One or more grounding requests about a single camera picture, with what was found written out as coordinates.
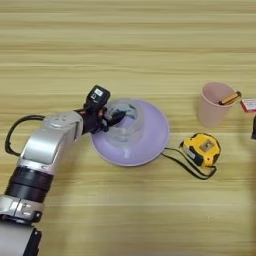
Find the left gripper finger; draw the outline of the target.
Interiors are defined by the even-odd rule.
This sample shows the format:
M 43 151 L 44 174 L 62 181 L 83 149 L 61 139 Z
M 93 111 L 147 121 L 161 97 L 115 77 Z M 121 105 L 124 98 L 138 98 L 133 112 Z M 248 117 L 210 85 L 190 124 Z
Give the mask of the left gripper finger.
M 126 115 L 125 111 L 114 113 L 112 115 L 112 118 L 108 121 L 108 125 L 114 126 L 114 125 L 118 124 L 119 122 L 122 121 L 122 119 L 125 117 L 125 115 Z

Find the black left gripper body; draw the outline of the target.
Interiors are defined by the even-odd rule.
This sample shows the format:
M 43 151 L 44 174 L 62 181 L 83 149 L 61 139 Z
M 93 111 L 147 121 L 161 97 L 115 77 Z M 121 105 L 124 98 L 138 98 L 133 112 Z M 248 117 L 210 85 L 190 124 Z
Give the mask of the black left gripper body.
M 106 108 L 91 111 L 89 109 L 80 112 L 83 119 L 83 133 L 95 134 L 100 131 L 108 132 L 109 126 L 105 119 Z

